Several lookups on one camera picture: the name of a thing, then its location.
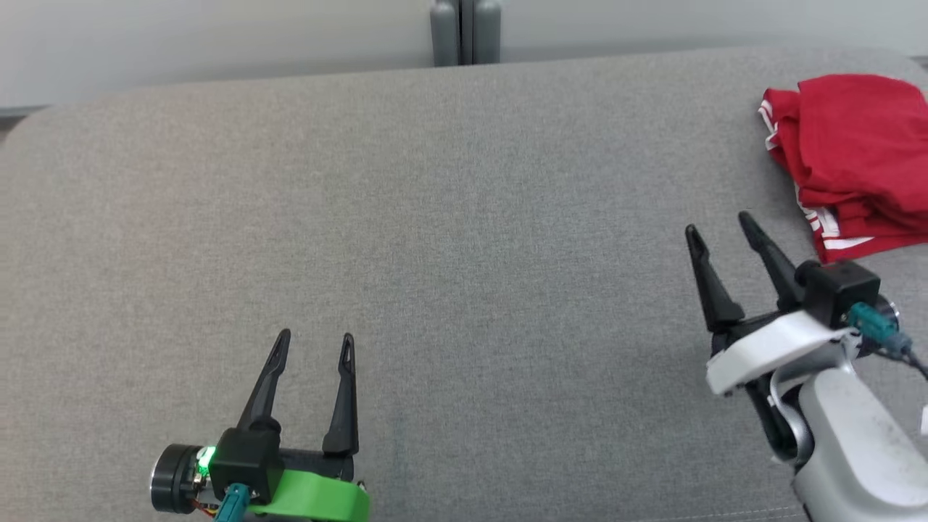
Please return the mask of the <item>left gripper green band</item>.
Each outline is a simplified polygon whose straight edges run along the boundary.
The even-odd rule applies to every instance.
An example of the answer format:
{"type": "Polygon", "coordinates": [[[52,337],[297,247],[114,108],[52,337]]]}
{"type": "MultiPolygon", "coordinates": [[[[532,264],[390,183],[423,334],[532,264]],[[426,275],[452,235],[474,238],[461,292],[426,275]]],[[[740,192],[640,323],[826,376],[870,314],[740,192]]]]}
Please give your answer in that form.
{"type": "MultiPolygon", "coordinates": [[[[279,377],[287,365],[291,331],[276,337],[238,427],[281,432],[272,411],[279,377]]],[[[329,430],[323,437],[327,456],[347,458],[360,450],[355,341],[345,333],[337,370],[339,386],[329,430]]],[[[172,444],[150,473],[150,502],[163,513],[203,513],[208,522],[369,522],[370,499],[363,482],[348,479],[351,460],[327,460],[320,452],[283,449],[285,468],[274,499],[261,505],[256,498],[232,515],[231,502],[213,491],[209,464],[215,446],[172,444]]]]}

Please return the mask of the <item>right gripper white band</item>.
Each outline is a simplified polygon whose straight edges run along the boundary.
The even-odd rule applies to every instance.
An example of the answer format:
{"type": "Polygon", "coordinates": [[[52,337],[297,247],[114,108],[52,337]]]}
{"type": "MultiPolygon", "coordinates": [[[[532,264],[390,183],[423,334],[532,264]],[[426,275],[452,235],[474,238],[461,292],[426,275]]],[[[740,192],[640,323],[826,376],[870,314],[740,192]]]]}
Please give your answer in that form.
{"type": "MultiPolygon", "coordinates": [[[[761,258],[775,288],[776,308],[791,311],[801,307],[802,286],[795,280],[795,265],[749,212],[740,211],[738,219],[749,247],[761,258]]],[[[685,239],[707,330],[712,334],[728,331],[745,318],[745,311],[717,275],[696,225],[687,225],[685,239]]],[[[876,329],[869,324],[832,329],[802,310],[775,318],[710,357],[709,389],[713,394],[728,394],[763,376],[791,381],[825,369],[846,368],[858,356],[884,350],[882,341],[899,334],[898,311],[884,297],[877,301],[882,306],[869,312],[877,318],[876,329]]]]}

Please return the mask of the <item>red jersey with black number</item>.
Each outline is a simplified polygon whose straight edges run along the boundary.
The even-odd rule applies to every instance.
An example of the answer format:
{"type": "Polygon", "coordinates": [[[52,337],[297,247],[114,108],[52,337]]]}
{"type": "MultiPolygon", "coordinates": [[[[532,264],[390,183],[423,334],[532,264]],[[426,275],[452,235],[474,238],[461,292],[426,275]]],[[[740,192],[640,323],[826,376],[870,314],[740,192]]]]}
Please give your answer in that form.
{"type": "Polygon", "coordinates": [[[928,212],[888,212],[866,197],[795,187],[822,263],[868,257],[928,242],[928,212]]]}

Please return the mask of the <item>red jersey with white trim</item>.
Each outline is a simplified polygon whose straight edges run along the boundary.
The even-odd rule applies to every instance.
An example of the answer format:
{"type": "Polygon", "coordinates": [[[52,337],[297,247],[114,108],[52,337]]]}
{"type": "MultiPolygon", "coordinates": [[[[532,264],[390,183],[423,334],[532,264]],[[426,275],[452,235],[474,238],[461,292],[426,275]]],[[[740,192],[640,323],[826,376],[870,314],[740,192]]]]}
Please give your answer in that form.
{"type": "Polygon", "coordinates": [[[768,88],[766,148],[798,204],[843,236],[928,234],[928,96],[878,74],[826,74],[768,88]]]}

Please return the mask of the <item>grey fabric sofa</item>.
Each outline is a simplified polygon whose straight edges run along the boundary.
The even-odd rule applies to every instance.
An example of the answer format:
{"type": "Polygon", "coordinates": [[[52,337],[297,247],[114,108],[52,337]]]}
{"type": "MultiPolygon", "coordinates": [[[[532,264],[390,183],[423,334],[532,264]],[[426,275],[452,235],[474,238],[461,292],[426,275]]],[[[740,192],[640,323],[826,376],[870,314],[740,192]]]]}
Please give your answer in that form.
{"type": "Polygon", "coordinates": [[[715,397],[685,242],[750,315],[747,210],[814,255],[763,90],[928,90],[871,49],[722,49],[152,87],[0,146],[0,522],[158,513],[171,443],[234,426],[281,329],[288,448],[357,343],[371,522],[805,522],[744,394],[715,397]]]}

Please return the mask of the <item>grey metal post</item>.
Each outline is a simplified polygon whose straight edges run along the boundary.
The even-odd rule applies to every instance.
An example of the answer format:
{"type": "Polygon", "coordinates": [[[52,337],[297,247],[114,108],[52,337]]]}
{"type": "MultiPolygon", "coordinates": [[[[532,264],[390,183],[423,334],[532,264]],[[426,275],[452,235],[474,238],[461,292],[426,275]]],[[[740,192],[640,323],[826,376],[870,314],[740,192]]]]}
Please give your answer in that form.
{"type": "Polygon", "coordinates": [[[432,0],[428,15],[434,67],[501,62],[500,0],[432,0]]]}

